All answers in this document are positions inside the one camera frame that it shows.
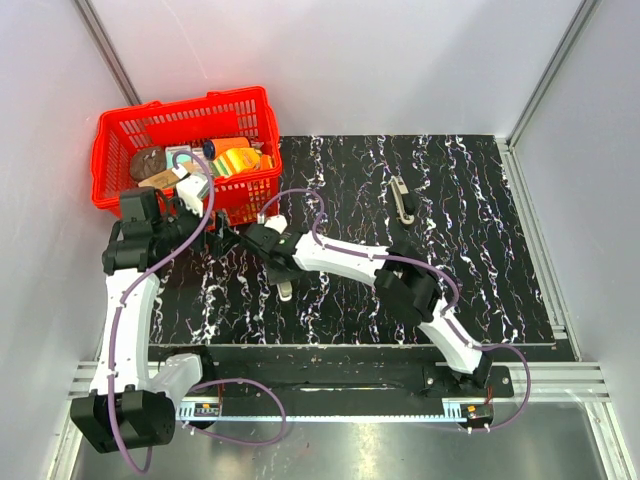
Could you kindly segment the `beige stapler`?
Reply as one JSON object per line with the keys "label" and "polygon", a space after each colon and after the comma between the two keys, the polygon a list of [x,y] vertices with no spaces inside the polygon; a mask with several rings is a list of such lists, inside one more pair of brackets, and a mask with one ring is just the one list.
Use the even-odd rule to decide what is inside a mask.
{"label": "beige stapler", "polygon": [[411,226],[415,222],[416,204],[406,183],[401,176],[392,176],[391,191],[394,197],[398,220],[404,226]]}
{"label": "beige stapler", "polygon": [[278,283],[277,290],[281,301],[288,302],[292,299],[293,287],[290,281]]}

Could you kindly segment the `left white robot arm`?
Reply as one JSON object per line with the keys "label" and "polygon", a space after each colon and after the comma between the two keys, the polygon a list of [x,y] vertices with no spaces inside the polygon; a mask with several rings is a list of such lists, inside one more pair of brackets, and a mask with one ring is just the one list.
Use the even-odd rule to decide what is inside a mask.
{"label": "left white robot arm", "polygon": [[189,390],[211,392],[217,381],[204,347],[170,356],[156,376],[148,370],[149,329],[159,290],[158,272],[186,249],[212,247],[217,238],[208,193],[178,187],[167,198],[152,187],[121,193],[121,217],[102,254],[107,312],[98,365],[86,395],[73,399],[70,417],[99,453],[168,444]]}

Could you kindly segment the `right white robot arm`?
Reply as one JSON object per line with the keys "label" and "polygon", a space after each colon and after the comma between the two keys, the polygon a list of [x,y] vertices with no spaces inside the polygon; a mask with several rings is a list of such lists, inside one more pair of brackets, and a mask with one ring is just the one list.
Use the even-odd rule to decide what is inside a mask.
{"label": "right white robot arm", "polygon": [[241,243],[276,273],[278,282],[323,272],[372,287],[395,319],[422,331],[439,349],[460,392],[476,396],[489,386],[492,360],[453,314],[459,299],[455,282],[417,259],[409,245],[356,245],[266,224],[251,225]]}

